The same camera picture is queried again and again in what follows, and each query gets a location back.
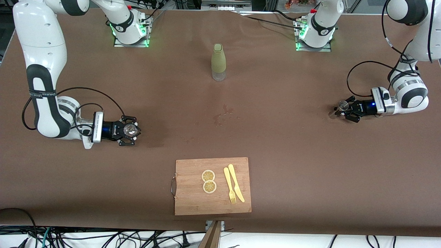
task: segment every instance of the brown table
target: brown table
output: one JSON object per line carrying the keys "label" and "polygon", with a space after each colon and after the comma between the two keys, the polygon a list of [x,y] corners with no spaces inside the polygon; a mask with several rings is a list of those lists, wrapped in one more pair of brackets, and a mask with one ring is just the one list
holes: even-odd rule
{"label": "brown table", "polygon": [[[216,218],[237,232],[441,236],[439,65],[419,64],[430,94],[422,112],[358,124],[328,118],[351,95],[345,80],[353,65],[398,59],[382,38],[380,16],[342,16],[331,53],[297,52],[289,28],[226,11],[168,11],[145,49],[113,48],[99,9],[59,20],[68,61],[57,89],[108,93],[138,118],[143,134],[134,147],[103,142],[85,150],[78,140],[26,130],[20,114],[29,95],[14,36],[0,67],[1,208],[27,209],[37,225],[201,230]],[[398,48],[416,29],[388,18],[386,27]],[[228,61],[220,83],[210,71],[217,42]],[[388,72],[365,65],[352,88],[387,86]],[[68,93],[102,104],[107,120],[120,116],[97,93]],[[219,157],[249,157],[252,213],[175,217],[175,160]],[[28,224],[18,214],[1,222]]]}

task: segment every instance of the knife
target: knife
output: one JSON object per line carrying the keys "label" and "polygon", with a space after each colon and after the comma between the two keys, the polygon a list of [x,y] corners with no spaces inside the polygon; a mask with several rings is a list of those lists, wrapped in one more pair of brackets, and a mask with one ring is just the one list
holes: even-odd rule
{"label": "knife", "polygon": [[228,165],[228,169],[230,170],[230,174],[233,177],[234,181],[234,191],[236,192],[237,197],[239,197],[241,202],[245,202],[245,199],[242,196],[242,192],[240,192],[239,184],[237,183],[236,179],[236,172],[234,171],[234,166],[232,164]]}

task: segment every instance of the cutting board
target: cutting board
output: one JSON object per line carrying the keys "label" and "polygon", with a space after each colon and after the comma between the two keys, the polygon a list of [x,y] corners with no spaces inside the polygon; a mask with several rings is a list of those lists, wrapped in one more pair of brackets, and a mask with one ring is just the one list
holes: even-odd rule
{"label": "cutting board", "polygon": [[[234,165],[237,182],[245,202],[236,196],[236,204],[231,204],[224,168]],[[212,170],[217,188],[205,193],[202,173]],[[251,212],[250,173],[248,158],[206,158],[176,160],[175,215],[231,214]]]}

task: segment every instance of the dried citrus slice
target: dried citrus slice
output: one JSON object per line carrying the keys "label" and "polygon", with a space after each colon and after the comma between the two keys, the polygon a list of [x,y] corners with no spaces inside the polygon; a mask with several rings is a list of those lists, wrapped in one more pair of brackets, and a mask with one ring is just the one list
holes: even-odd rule
{"label": "dried citrus slice", "polygon": [[204,171],[202,173],[202,180],[204,180],[204,182],[208,181],[208,180],[214,180],[216,176],[214,175],[214,172],[210,169]]}
{"label": "dried citrus slice", "polygon": [[216,191],[217,185],[213,180],[208,180],[204,183],[202,187],[205,193],[211,194]]}

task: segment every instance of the white floor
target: white floor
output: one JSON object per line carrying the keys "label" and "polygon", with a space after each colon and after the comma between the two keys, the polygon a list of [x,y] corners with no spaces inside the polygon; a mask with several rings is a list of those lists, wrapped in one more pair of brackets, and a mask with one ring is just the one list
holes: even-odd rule
{"label": "white floor", "polygon": [[[173,236],[181,234],[181,231],[165,232],[162,236]],[[68,233],[64,237],[93,237],[109,235],[106,233]],[[141,237],[150,237],[153,232],[140,232]],[[190,243],[198,242],[204,234],[187,235]],[[0,235],[0,248],[17,247],[27,237],[20,235]],[[267,233],[222,233],[219,248],[328,248],[333,235],[304,235],[304,234],[267,234]],[[393,237],[377,236],[380,248],[392,248]],[[88,240],[66,240],[73,248],[100,248],[108,240],[108,237],[88,239]],[[117,247],[115,238],[108,248]],[[182,242],[182,237],[175,240]],[[373,246],[377,248],[374,239],[371,237]],[[34,240],[29,239],[26,248],[34,248]],[[166,241],[160,245],[161,248],[179,247],[173,240]],[[333,248],[370,248],[365,236],[359,235],[339,235],[334,242]],[[398,237],[396,248],[441,248],[441,238],[433,237]],[[125,242],[120,248],[139,248],[139,242]]]}

